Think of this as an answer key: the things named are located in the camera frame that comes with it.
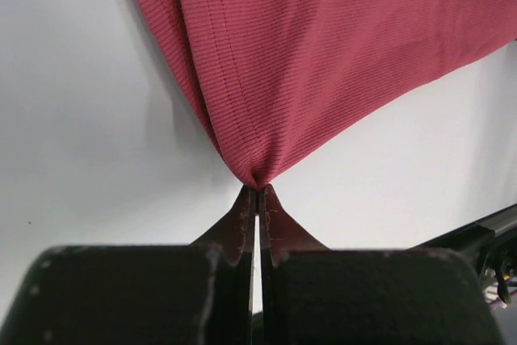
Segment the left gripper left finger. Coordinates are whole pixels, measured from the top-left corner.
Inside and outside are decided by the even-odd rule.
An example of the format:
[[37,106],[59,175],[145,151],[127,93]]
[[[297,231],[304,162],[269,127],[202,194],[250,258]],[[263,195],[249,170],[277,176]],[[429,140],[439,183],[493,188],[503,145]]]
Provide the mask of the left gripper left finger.
[[248,344],[256,194],[185,246],[54,246],[29,267],[4,344]]

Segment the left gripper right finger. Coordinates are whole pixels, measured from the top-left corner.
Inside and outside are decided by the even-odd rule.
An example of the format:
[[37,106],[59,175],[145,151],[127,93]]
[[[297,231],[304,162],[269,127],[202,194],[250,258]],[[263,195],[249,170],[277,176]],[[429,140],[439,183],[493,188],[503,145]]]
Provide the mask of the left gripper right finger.
[[267,344],[501,344],[473,266],[454,250],[331,250],[260,193]]

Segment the pink tank top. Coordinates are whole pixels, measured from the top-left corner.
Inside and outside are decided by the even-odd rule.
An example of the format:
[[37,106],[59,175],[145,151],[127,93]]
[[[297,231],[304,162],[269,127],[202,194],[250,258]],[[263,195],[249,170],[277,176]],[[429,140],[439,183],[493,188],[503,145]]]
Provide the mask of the pink tank top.
[[261,188],[516,37],[516,0],[137,0],[232,173]]

